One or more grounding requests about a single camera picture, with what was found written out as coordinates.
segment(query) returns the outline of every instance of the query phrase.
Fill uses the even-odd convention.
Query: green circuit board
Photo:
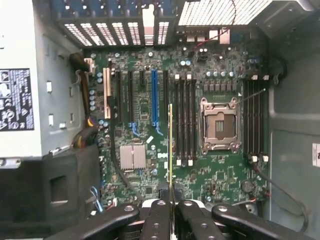
[[[268,95],[261,93],[244,99],[267,84],[266,81],[248,79],[248,76],[260,75],[268,67],[264,60],[265,43],[258,40],[230,45],[213,42],[196,50],[193,47],[179,45],[86,53],[87,58],[92,58],[93,69],[89,82],[94,96],[91,114],[101,123],[98,144],[104,205],[110,205],[114,198],[120,203],[139,201],[117,173],[111,160],[111,141],[114,141],[117,162],[131,185],[146,199],[158,197],[158,185],[167,181],[168,174],[168,104],[173,105],[173,181],[184,186],[185,198],[227,203],[249,197],[263,199],[262,190],[267,183],[249,167],[245,156],[252,149],[259,151],[261,156],[268,156]],[[106,68],[110,72],[112,98],[108,101],[112,99],[113,121],[104,119],[106,78],[102,75],[106,74]],[[156,90],[153,74],[156,74]],[[208,129],[207,134],[211,135],[209,122],[214,122],[203,121],[203,99],[214,103],[217,109],[221,106],[229,108],[226,103],[236,103],[236,114],[229,120],[236,135],[235,142],[239,143],[236,150],[219,147],[204,150],[204,129]],[[218,118],[215,121],[213,128],[217,137],[220,128],[230,125],[226,117],[225,122]],[[133,146],[139,146],[136,165],[123,167],[128,163],[126,148]],[[268,163],[262,159],[258,157],[258,164],[267,171]],[[250,193],[242,188],[245,181],[252,183]]]

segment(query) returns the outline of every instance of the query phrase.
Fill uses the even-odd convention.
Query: gray metal panel
[[[318,17],[306,19],[296,31],[271,43],[283,56],[288,75],[269,91],[270,163],[272,179],[301,200],[310,211],[307,235],[320,236],[320,167],[313,166],[312,144],[320,144],[320,25]],[[293,212],[299,208],[274,187],[272,198]],[[269,218],[299,230],[303,218],[270,203]]]
[[[50,15],[50,12],[45,5],[34,8],[42,155],[55,148],[70,145],[73,137],[83,128],[84,122],[80,87],[72,86],[76,80],[69,64],[69,55],[79,49],[47,19],[41,18],[46,14]],[[52,84],[51,93],[47,91],[47,81]],[[49,114],[53,114],[53,126],[49,125]],[[60,123],[65,123],[66,128],[60,129]]]

